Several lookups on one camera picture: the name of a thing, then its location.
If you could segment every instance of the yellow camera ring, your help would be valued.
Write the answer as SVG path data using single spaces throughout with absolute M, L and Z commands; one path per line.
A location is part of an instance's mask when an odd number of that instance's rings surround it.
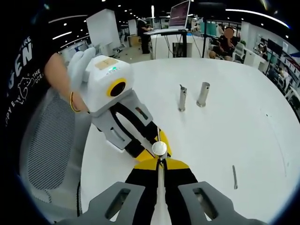
M 109 97 L 116 97 L 122 93 L 125 87 L 126 87 L 126 79 L 119 78 L 111 83 L 111 85 L 107 89 L 106 94 Z

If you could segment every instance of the black ceiling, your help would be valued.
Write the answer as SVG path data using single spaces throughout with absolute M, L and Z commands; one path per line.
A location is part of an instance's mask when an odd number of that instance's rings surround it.
M 197 6 L 198 2 L 222 2 L 227 5 L 226 8 L 233 9 L 244 9 L 255 12 L 260 12 L 273 16 L 290 26 L 290 29 L 285 26 L 270 20 L 268 18 L 240 12 L 223 12 L 215 15 L 215 19 L 241 22 L 241 18 L 245 21 L 250 22 L 254 25 L 261 26 L 264 24 L 264 28 L 270 30 L 281 37 L 285 38 L 289 36 L 287 40 L 295 47 L 300 49 L 299 36 L 296 36 L 296 32 L 299 31 L 299 25 L 297 19 L 298 10 L 292 0 L 251 0 L 251 1 L 236 1 L 236 0 L 194 0 L 191 3 L 190 13 L 198 14 L 201 16 L 201 8 Z M 182 2 L 182 0 L 48 0 L 48 4 L 51 9 L 51 15 L 49 20 L 55 20 L 62 17 L 73 16 L 73 15 L 86 15 L 82 17 L 76 17 L 71 19 L 58 20 L 50 23 L 51 32 L 53 37 L 72 31 L 72 34 L 60 37 L 54 40 L 57 47 L 61 47 L 70 41 L 77 40 L 86 36 L 87 25 L 84 20 L 102 9 L 108 8 L 115 11 L 116 21 L 118 27 L 126 24 L 129 19 L 138 17 L 151 17 L 151 5 L 154 5 L 155 16 L 168 15 L 173 5 Z

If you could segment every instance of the floor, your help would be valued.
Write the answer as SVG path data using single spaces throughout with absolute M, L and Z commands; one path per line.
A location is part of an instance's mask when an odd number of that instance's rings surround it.
M 142 49 L 138 46 L 125 48 L 120 52 L 119 58 L 116 58 L 128 63 L 151 60 L 150 54 L 142 54 Z

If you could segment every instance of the white round table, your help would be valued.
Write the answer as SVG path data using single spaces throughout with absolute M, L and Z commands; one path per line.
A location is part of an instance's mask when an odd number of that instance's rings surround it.
M 275 85 L 255 68 L 223 60 L 163 59 L 132 67 L 134 90 L 168 137 L 172 158 L 229 197 L 239 214 L 270 222 L 300 175 L 300 125 Z M 204 108 L 196 105 L 202 82 L 210 83 Z M 184 112 L 178 110 L 180 84 L 187 88 Z M 123 124 L 141 139 L 127 120 Z M 83 212 L 95 196 L 125 181 L 136 163 L 91 125 L 82 162 Z

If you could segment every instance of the gray office chair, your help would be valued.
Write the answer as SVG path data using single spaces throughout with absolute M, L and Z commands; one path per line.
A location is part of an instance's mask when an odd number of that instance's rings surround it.
M 245 48 L 245 46 L 240 42 L 236 45 L 234 52 L 232 54 L 232 60 L 234 62 L 242 63 L 243 58 L 245 56 L 244 48 Z
M 20 151 L 20 176 L 42 214 L 54 223 L 77 217 L 83 151 L 91 120 L 75 114 L 49 89 L 27 126 Z

